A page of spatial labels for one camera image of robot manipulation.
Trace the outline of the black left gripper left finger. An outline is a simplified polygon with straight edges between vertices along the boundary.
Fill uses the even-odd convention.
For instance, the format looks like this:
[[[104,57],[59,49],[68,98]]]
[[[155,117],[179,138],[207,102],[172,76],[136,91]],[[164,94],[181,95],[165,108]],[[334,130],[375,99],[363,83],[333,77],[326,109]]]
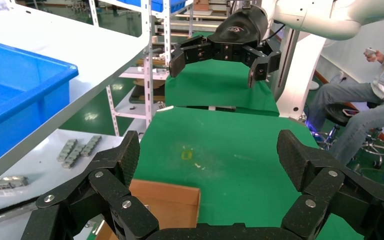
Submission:
[[[128,131],[119,146],[96,153],[83,172],[39,196],[21,238],[72,240],[99,215],[120,240],[157,232],[157,218],[129,190],[139,155],[138,133]]]

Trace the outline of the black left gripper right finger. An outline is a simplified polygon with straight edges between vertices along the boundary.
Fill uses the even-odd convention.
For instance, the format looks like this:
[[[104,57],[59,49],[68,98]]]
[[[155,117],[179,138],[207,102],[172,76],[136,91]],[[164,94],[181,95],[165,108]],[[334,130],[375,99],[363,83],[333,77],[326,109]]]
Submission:
[[[300,192],[282,219],[283,229],[314,240],[336,215],[366,240],[384,240],[384,185],[353,172],[327,151],[302,144],[288,129],[279,132],[276,149]]]

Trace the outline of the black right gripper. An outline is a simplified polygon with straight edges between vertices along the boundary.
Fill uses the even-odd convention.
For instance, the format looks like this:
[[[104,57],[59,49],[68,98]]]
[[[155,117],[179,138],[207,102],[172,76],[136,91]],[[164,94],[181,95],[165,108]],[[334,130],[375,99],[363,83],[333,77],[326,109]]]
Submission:
[[[175,44],[169,74],[175,78],[187,64],[210,59],[241,62],[249,67],[247,85],[253,88],[280,67],[282,52],[277,43],[267,39],[261,44],[267,29],[268,18],[261,8],[241,8],[225,19],[208,41],[197,35]]]

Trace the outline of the person's right hand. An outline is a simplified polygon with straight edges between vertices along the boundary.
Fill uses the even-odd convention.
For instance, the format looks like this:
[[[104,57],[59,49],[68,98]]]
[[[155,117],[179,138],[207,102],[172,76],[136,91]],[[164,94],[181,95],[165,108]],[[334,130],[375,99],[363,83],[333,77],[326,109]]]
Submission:
[[[368,52],[366,51],[364,53],[366,60],[368,62],[379,62],[381,64],[384,63],[384,54],[380,52],[379,50],[376,50],[375,52]]]

